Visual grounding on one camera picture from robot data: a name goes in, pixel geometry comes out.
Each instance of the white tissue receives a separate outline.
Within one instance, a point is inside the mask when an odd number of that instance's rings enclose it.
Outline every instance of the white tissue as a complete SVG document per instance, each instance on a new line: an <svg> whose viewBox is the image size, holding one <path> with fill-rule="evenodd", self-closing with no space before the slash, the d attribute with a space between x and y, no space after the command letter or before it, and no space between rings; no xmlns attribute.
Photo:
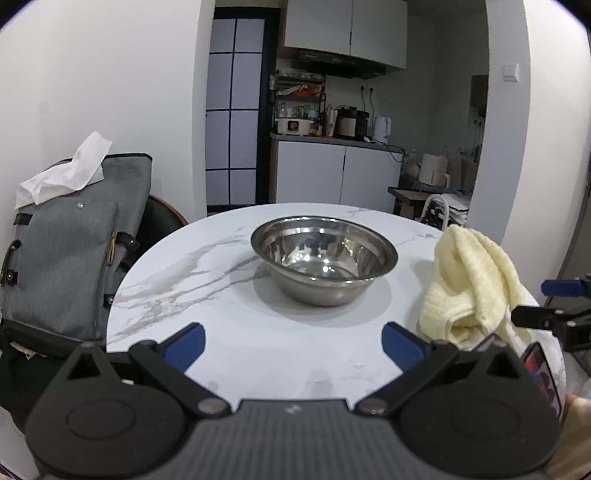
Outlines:
<svg viewBox="0 0 591 480"><path fill-rule="evenodd" d="M100 164L112 143L100 133L92 132L78 147L71 162L48 168L19 184L15 208L31 203L39 205L103 180L103 168Z"/></svg>

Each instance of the metal bowl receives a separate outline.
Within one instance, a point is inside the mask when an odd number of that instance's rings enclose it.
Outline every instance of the metal bowl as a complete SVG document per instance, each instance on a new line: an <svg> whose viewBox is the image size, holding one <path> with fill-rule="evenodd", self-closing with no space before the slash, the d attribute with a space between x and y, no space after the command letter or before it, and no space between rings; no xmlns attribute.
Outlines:
<svg viewBox="0 0 591 480"><path fill-rule="evenodd" d="M353 301L398 262L382 235L337 218L278 218L258 227L251 245L285 293L320 306Z"/></svg>

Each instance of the marble tabletop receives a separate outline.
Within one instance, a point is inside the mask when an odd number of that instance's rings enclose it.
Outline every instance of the marble tabletop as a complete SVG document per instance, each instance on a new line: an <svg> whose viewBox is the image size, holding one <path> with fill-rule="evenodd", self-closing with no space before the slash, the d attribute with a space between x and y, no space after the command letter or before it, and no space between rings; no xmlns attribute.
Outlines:
<svg viewBox="0 0 591 480"><path fill-rule="evenodd" d="M370 227L396 246L399 262L351 304L301 304L278 289L250 245L257 226L288 215ZM169 235L131 268L111 308L108 351L162 341L199 322L205 352L186 374L234 408L242 398L345 398L352 406L401 373L382 351L381 330L397 322L416 331L440 235L399 216L341 205L271 204L210 216ZM529 294L527 303L536 304ZM564 394L558 342L548 332L532 332L534 340Z"/></svg>

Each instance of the ceiling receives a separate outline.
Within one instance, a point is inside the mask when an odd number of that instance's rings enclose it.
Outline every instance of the ceiling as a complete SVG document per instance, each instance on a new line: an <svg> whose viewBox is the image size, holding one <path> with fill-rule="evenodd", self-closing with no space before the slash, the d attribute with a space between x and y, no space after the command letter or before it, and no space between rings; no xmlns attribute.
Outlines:
<svg viewBox="0 0 591 480"><path fill-rule="evenodd" d="M408 14L431 19L485 12L485 0L407 0Z"/></svg>

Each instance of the kitchen cabinet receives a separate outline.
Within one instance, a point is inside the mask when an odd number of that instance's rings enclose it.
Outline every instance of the kitchen cabinet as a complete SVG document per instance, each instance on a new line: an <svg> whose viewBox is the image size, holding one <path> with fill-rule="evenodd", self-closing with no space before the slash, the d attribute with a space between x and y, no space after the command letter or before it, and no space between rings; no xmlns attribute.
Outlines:
<svg viewBox="0 0 591 480"><path fill-rule="evenodd" d="M404 0L288 0L284 45L406 68Z"/></svg>
<svg viewBox="0 0 591 480"><path fill-rule="evenodd" d="M352 0L290 0L285 46L349 55L351 8Z"/></svg>
<svg viewBox="0 0 591 480"><path fill-rule="evenodd" d="M400 167L387 151L347 147L340 203L392 213L388 187L398 186Z"/></svg>
<svg viewBox="0 0 591 480"><path fill-rule="evenodd" d="M301 141L275 141L275 201L350 205L392 213L400 163L383 150Z"/></svg>
<svg viewBox="0 0 591 480"><path fill-rule="evenodd" d="M406 68L407 3L353 0L351 56Z"/></svg>
<svg viewBox="0 0 591 480"><path fill-rule="evenodd" d="M345 146L279 142L277 203L339 203Z"/></svg>

